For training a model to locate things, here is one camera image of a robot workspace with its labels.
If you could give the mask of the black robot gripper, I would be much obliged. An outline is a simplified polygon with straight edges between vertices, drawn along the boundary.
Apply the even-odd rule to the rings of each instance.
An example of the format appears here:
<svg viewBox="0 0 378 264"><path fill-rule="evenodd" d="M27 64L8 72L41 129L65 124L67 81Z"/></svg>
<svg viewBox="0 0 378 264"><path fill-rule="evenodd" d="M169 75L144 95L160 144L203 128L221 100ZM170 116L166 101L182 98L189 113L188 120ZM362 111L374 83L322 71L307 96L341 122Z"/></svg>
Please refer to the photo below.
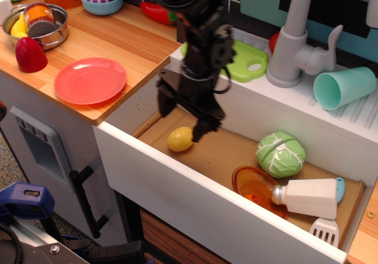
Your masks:
<svg viewBox="0 0 378 264"><path fill-rule="evenodd" d="M179 73L162 69L159 73L158 106L162 117L180 105L198 119L193 129L193 142L198 142L209 131L216 131L225 117L220 105L215 99L220 69L207 70L198 77L187 67L182 66Z"/></svg>

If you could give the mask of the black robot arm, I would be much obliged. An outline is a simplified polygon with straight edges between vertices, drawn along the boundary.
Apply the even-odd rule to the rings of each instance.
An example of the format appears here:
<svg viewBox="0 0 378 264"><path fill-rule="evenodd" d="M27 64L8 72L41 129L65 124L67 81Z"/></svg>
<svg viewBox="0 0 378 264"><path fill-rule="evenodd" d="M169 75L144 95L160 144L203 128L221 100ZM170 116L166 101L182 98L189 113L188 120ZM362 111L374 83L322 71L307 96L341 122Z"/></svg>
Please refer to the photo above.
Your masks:
<svg viewBox="0 0 378 264"><path fill-rule="evenodd" d="M154 0L183 23L187 51L180 72L159 72L158 106L161 116L176 106L183 107L198 121L193 129L193 142L208 132L217 131L225 113L215 95L222 70L233 62L233 30L222 0Z"/></svg>

